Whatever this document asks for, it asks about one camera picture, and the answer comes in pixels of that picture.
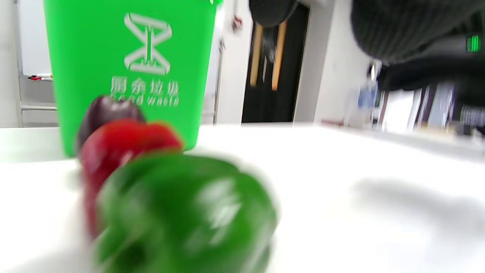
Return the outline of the person's left hand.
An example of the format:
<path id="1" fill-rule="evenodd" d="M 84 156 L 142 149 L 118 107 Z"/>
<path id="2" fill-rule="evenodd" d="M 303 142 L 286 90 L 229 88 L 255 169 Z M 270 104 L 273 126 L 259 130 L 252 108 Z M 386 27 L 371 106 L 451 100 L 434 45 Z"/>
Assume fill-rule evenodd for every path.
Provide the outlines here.
<path id="1" fill-rule="evenodd" d="M 383 64 L 383 91 L 456 85 L 457 102 L 484 106 L 483 0 L 353 0 L 358 47 Z"/>

